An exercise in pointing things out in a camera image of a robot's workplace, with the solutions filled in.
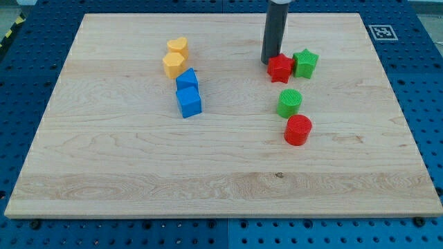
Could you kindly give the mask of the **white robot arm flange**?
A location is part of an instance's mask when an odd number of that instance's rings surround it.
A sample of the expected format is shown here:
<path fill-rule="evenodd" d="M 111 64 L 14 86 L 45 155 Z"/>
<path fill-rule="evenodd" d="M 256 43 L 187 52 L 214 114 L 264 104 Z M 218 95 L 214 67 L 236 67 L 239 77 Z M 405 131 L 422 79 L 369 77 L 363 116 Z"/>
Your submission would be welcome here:
<path fill-rule="evenodd" d="M 294 0 L 270 0 L 274 4 L 284 5 L 293 2 Z"/>

